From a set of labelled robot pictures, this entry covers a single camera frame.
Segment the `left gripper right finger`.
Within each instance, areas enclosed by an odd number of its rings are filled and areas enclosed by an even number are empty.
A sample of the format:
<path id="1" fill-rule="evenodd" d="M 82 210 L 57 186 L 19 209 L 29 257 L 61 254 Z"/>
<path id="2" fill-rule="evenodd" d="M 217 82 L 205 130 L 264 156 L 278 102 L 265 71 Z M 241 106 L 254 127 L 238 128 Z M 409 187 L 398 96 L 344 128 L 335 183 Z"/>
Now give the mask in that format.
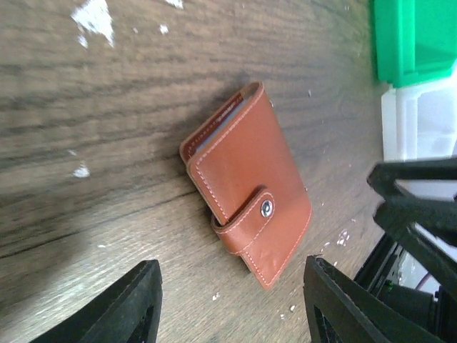
<path id="1" fill-rule="evenodd" d="M 326 323 L 341 342 L 441 341 L 320 257 L 306 259 L 303 295 L 312 342 L 331 341 Z"/>

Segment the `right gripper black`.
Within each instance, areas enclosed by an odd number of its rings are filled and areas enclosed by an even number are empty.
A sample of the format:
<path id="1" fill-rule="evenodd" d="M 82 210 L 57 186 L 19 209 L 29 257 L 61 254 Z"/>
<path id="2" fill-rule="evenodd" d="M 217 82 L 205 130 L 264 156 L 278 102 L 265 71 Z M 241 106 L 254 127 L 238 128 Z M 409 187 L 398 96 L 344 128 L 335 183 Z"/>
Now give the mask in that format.
<path id="1" fill-rule="evenodd" d="M 456 261 L 415 225 L 456 246 L 456 201 L 420 198 L 397 185 L 398 180 L 455 181 L 456 158 L 380 162 L 367 183 L 382 198 L 373 220 L 384 234 L 354 282 L 403 317 L 440 339 L 456 338 L 456 300 L 443 288 L 428 293 L 400 285 L 400 260 L 411 254 L 443 286 L 456 285 Z"/>

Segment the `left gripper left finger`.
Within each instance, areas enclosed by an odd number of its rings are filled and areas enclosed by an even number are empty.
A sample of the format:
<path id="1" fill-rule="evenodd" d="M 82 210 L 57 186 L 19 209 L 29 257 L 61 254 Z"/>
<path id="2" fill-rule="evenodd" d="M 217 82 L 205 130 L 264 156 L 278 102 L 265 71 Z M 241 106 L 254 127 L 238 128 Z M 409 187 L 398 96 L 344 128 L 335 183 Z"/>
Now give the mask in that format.
<path id="1" fill-rule="evenodd" d="M 162 277 L 157 260 L 145 260 L 86 306 L 34 342 L 155 342 Z"/>

